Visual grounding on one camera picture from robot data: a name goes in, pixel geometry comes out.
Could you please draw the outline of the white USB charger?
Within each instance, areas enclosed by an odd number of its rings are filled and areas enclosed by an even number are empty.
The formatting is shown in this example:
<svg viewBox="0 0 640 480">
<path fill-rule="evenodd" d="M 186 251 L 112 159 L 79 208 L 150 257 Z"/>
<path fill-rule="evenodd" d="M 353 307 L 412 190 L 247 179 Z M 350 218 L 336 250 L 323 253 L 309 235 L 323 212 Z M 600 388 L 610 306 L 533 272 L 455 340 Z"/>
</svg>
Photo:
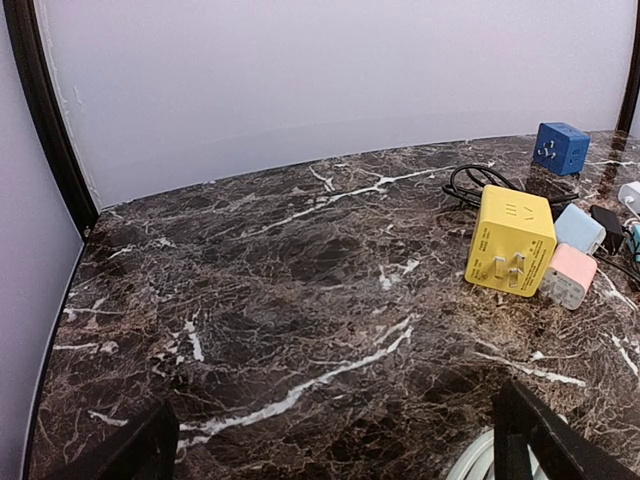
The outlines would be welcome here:
<svg viewBox="0 0 640 480">
<path fill-rule="evenodd" d="M 640 182 L 623 184 L 618 191 L 618 200 L 633 211 L 638 212 L 640 206 Z"/>
</svg>

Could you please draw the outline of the teal small charger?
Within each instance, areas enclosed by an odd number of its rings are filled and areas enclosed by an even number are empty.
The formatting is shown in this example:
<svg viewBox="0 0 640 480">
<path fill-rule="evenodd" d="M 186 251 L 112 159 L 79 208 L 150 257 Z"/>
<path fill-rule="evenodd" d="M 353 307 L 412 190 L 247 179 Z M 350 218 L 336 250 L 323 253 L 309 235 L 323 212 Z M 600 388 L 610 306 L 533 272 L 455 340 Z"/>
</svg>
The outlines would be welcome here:
<svg viewBox="0 0 640 480">
<path fill-rule="evenodd" d="M 640 263 L 640 226 L 632 224 L 627 229 L 629 233 L 628 248 L 636 263 Z"/>
</svg>

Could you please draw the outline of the light blue USB charger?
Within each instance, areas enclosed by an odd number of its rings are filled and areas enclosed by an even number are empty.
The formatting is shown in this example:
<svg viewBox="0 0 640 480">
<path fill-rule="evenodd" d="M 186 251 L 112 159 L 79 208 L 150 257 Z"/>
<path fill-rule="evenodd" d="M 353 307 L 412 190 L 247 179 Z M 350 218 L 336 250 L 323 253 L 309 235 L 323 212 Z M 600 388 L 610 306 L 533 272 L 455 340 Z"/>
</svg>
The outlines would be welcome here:
<svg viewBox="0 0 640 480">
<path fill-rule="evenodd" d="M 554 222 L 557 242 L 592 255 L 606 237 L 605 227 L 574 204 L 565 207 Z"/>
</svg>

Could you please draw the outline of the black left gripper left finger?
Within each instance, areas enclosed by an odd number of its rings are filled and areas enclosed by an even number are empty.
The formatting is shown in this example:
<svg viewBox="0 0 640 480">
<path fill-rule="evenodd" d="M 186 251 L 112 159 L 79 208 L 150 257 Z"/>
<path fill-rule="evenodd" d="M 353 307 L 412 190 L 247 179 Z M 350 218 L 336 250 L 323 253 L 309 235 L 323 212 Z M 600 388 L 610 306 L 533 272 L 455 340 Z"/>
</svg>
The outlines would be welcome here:
<svg viewBox="0 0 640 480">
<path fill-rule="evenodd" d="M 79 458 L 73 478 L 172 479 L 178 436 L 170 402 L 158 401 Z"/>
</svg>

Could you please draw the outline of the black frame post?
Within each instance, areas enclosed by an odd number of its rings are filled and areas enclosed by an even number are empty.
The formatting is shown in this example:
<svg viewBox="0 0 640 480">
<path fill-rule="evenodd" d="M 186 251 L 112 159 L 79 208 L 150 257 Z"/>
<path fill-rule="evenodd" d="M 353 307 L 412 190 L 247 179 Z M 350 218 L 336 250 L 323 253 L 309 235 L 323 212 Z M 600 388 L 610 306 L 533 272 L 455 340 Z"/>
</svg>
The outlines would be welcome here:
<svg viewBox="0 0 640 480">
<path fill-rule="evenodd" d="M 32 1 L 1 2 L 14 60 L 36 133 L 58 190 L 82 239 L 99 213 L 81 172 L 49 72 Z"/>
<path fill-rule="evenodd" d="M 629 60 L 628 75 L 624 95 L 616 123 L 616 130 L 628 136 L 631 132 L 637 102 L 639 100 L 639 49 L 640 49 L 640 3 L 636 1 L 635 23 L 632 51 Z"/>
</svg>

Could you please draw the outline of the dark blue cube adapter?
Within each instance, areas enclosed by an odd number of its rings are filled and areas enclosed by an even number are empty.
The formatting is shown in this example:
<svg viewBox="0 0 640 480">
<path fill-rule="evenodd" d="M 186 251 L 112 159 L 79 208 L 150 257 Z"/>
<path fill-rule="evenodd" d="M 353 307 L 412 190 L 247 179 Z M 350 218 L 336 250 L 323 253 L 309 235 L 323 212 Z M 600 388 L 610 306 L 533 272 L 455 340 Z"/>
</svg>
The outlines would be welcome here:
<svg viewBox="0 0 640 480">
<path fill-rule="evenodd" d="M 545 122 L 538 127 L 533 161 L 550 172 L 567 176 L 584 167 L 590 136 L 563 122 Z"/>
</svg>

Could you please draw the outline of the black frame post left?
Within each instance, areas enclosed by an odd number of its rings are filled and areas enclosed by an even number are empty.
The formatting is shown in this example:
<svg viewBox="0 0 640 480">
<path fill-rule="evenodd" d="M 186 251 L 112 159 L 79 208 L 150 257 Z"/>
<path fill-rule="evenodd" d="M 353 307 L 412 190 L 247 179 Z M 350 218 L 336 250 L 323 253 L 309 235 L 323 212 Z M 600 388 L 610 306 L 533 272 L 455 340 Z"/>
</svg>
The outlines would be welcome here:
<svg viewBox="0 0 640 480">
<path fill-rule="evenodd" d="M 32 1 L 1 2 L 14 60 L 36 133 L 58 190 L 82 239 L 99 213 L 81 172 L 49 72 Z"/>
</svg>

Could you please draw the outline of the pink USB charger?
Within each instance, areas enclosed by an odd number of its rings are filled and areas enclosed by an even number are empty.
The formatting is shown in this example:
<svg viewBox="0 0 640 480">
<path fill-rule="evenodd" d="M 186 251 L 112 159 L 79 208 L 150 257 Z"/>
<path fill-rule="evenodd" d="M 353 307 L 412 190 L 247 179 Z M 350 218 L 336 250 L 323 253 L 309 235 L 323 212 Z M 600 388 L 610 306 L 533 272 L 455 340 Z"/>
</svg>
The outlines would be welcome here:
<svg viewBox="0 0 640 480">
<path fill-rule="evenodd" d="M 576 248 L 560 243 L 551 258 L 538 291 L 568 310 L 585 299 L 597 271 L 597 262 Z"/>
</svg>

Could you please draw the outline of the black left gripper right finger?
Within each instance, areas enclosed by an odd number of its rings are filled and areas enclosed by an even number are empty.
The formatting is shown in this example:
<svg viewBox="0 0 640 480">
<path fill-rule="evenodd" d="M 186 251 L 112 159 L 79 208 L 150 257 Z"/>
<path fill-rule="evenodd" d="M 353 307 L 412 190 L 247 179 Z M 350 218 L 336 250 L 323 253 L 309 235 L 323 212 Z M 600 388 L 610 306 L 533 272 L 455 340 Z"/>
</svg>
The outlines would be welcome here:
<svg viewBox="0 0 640 480">
<path fill-rule="evenodd" d="M 516 380 L 493 398 L 497 479 L 531 479 L 535 456 L 549 479 L 636 479 L 633 471 L 568 426 Z"/>
</svg>

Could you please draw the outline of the yellow cube plug adapter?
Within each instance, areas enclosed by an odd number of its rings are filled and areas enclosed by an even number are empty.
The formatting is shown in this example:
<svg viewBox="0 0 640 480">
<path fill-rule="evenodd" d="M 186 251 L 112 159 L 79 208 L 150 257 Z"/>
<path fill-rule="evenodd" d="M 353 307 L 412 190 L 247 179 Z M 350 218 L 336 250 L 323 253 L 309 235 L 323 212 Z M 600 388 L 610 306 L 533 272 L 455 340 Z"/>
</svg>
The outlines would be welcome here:
<svg viewBox="0 0 640 480">
<path fill-rule="evenodd" d="M 532 297 L 557 246 L 547 199 L 495 185 L 482 190 L 464 279 Z"/>
</svg>

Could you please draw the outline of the black frame post right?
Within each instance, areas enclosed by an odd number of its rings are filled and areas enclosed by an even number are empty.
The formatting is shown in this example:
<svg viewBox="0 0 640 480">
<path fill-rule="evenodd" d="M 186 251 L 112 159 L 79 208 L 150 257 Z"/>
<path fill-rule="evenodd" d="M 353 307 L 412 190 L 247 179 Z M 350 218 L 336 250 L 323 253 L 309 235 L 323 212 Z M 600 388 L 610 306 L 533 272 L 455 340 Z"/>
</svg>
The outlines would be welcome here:
<svg viewBox="0 0 640 480">
<path fill-rule="evenodd" d="M 640 49 L 640 3 L 636 1 L 635 23 L 632 51 L 629 60 L 628 75 L 624 95 L 616 123 L 616 130 L 628 136 L 631 132 L 637 102 L 639 100 L 639 49 Z"/>
</svg>

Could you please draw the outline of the black power adapter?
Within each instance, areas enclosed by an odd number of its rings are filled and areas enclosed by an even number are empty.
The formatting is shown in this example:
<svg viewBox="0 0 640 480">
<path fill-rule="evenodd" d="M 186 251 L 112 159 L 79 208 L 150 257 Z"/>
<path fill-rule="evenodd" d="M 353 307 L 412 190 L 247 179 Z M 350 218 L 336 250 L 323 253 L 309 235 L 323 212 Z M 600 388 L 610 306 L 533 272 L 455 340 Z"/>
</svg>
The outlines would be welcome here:
<svg viewBox="0 0 640 480">
<path fill-rule="evenodd" d="M 590 207 L 590 213 L 592 218 L 605 229 L 604 249 L 610 255 L 617 254 L 624 240 L 624 233 L 618 216 L 612 210 L 597 205 Z"/>
</svg>

